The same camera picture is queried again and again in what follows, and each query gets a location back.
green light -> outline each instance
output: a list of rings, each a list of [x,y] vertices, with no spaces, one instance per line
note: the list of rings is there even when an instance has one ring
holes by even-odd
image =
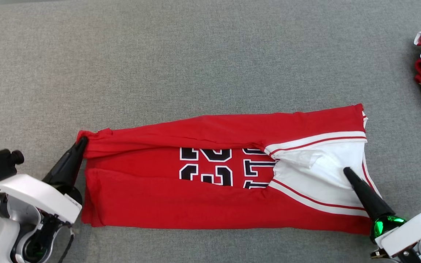
[[[394,221],[394,222],[399,222],[399,223],[404,223],[404,221],[405,221],[402,218],[399,218],[397,216],[388,216],[387,219],[389,221]]]
[[[380,220],[377,220],[375,222],[375,238],[383,234],[383,228],[384,228],[383,222]]]

cable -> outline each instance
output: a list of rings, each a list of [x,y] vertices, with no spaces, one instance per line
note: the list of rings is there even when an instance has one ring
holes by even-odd
[[[72,228],[69,228],[69,230],[71,232],[71,237],[69,238],[69,243],[67,243],[67,247],[66,247],[65,251],[63,252],[63,255],[61,256],[58,263],[63,263],[63,260],[66,257],[69,248],[71,248],[72,242],[74,241],[74,231],[72,231]]]

folded jersey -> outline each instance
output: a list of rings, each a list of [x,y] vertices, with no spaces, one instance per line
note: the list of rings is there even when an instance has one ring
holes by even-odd
[[[80,131],[89,138],[82,221],[368,234],[371,221],[342,173],[349,166],[376,190],[364,159],[366,120],[359,104]]]

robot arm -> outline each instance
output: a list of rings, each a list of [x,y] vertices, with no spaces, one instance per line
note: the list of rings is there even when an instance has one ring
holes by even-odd
[[[0,151],[0,263],[49,259],[57,233],[71,228],[82,209],[74,183],[86,145],[87,138],[81,138],[42,181],[16,174],[15,165],[24,161],[21,152]]]
[[[370,238],[378,245],[371,258],[389,258],[393,262],[421,263],[421,213],[406,221],[379,197],[350,168],[344,174],[374,222]]]

white stripe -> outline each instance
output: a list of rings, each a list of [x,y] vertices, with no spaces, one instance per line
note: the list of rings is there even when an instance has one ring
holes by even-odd
[[[319,203],[315,203],[311,200],[308,200],[306,198],[303,198],[303,197],[297,195],[296,193],[288,190],[284,186],[282,186],[282,185],[280,185],[280,184],[278,184],[274,181],[271,181],[269,183],[268,187],[272,187],[274,189],[277,189],[277,190],[281,191],[282,193],[286,194],[287,196],[289,196],[290,198],[292,198],[294,200],[297,200],[298,202],[302,203],[303,205],[309,206],[309,207],[314,208],[314,209],[319,210],[319,211],[332,213],[332,214],[354,215],[354,216],[368,217],[368,214],[364,210],[334,207],[334,206],[327,206],[327,205],[321,205]]]
[[[368,117],[366,117],[366,118],[364,118],[364,120],[363,120],[363,127],[365,128],[366,127],[366,121],[368,121]],[[379,197],[381,197],[381,198],[383,198],[382,196],[381,196],[381,194],[379,193],[379,191],[378,191],[378,188],[376,188],[376,185],[375,185],[375,183],[373,182],[373,180],[371,179],[371,177],[369,176],[369,173],[368,173],[368,168],[366,167],[366,158],[365,158],[365,153],[363,153],[363,166],[365,167],[365,181],[367,182],[367,181],[369,181],[370,183],[371,183],[371,185],[373,185],[373,189],[375,190],[375,192],[379,195]]]
[[[271,144],[266,146],[266,148],[264,149],[264,152],[267,153],[267,155],[270,155],[270,153],[272,153],[273,151],[279,150],[279,149],[289,149],[289,148],[294,148],[294,147],[300,147],[303,145],[307,145],[310,143],[314,143],[316,141],[319,140],[325,140],[325,139],[335,139],[335,138],[339,138],[339,137],[366,137],[365,132],[363,131],[337,131],[335,133],[323,133],[323,134],[318,134],[318,135],[314,135],[314,136],[310,136],[310,137],[305,137],[305,138],[301,138],[299,140],[293,140],[293,141],[289,141],[289,142],[284,142],[284,143],[277,143],[277,144]],[[363,138],[359,138],[359,139],[347,139],[349,141],[365,141],[366,139]]]
[[[313,144],[310,144],[310,145],[305,146],[305,147],[297,148],[295,150],[279,150],[276,153],[274,153],[273,155],[271,155],[271,158],[276,160],[276,159],[280,159],[281,156],[285,153],[289,153],[289,152],[293,152],[293,151],[299,151],[299,150],[308,150],[308,149],[316,148],[319,145],[324,145],[324,144],[329,144],[329,143],[341,143],[341,142],[364,142],[364,143],[366,143],[367,140],[364,139],[364,138],[357,138],[357,139],[336,139],[336,138],[333,138],[332,140],[322,141],[322,142],[319,142],[319,143],[313,143]]]
[[[363,128],[365,128],[366,127],[366,121],[368,120],[368,117],[366,116],[364,111],[362,111],[361,113],[363,114]]]

